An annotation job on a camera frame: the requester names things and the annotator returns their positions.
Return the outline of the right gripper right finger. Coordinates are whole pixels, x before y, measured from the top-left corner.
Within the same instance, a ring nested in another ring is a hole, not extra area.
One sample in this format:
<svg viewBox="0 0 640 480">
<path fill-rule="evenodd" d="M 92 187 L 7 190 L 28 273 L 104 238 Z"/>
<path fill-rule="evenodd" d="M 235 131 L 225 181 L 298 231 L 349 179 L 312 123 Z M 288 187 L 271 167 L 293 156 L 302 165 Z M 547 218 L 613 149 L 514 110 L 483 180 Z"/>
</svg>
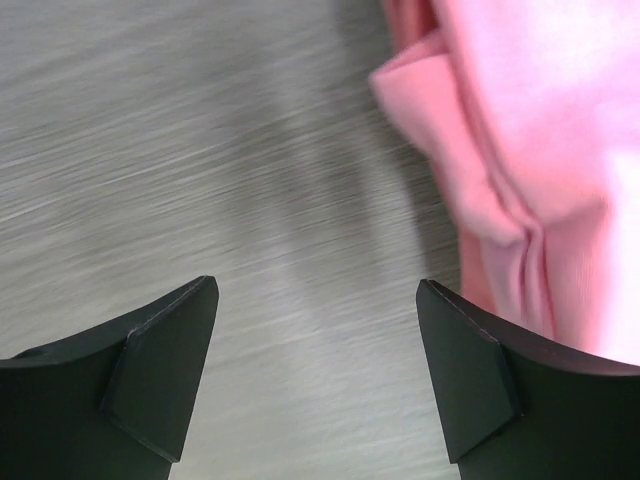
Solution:
<svg viewBox="0 0 640 480">
<path fill-rule="evenodd" d="M 464 479 L 639 475 L 639 369 L 551 341 L 422 281 L 419 326 L 449 460 Z"/>
</svg>

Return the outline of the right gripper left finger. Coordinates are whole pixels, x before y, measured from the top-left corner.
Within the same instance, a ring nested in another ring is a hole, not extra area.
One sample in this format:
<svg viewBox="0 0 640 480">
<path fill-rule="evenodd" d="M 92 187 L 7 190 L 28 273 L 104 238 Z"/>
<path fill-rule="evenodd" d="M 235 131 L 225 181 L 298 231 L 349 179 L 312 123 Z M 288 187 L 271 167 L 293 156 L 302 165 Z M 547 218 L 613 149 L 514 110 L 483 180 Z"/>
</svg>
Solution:
<svg viewBox="0 0 640 480">
<path fill-rule="evenodd" d="M 5 479 L 166 479 L 182 457 L 218 306 L 198 277 L 1 363 Z"/>
</svg>

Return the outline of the light pink shirt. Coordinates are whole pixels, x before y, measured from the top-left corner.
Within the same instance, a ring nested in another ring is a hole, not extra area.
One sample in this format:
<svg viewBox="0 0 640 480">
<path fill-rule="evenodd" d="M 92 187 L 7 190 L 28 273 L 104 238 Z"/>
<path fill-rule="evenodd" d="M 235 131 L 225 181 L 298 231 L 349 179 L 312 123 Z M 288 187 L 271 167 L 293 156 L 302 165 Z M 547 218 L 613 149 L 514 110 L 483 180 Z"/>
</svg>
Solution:
<svg viewBox="0 0 640 480">
<path fill-rule="evenodd" d="M 556 342 L 639 360 L 639 5 L 432 1 L 372 74 L 457 227 L 463 296 Z"/>
</svg>

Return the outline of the salmon pink shirt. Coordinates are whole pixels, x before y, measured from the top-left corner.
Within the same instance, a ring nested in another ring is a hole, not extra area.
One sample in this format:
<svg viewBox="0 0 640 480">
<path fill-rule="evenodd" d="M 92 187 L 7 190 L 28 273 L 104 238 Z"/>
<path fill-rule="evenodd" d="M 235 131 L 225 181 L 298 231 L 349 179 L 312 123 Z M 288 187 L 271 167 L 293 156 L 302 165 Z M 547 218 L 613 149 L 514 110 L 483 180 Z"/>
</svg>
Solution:
<svg viewBox="0 0 640 480">
<path fill-rule="evenodd" d="M 384 0 L 394 51 L 412 46 L 438 26 L 431 0 Z"/>
</svg>

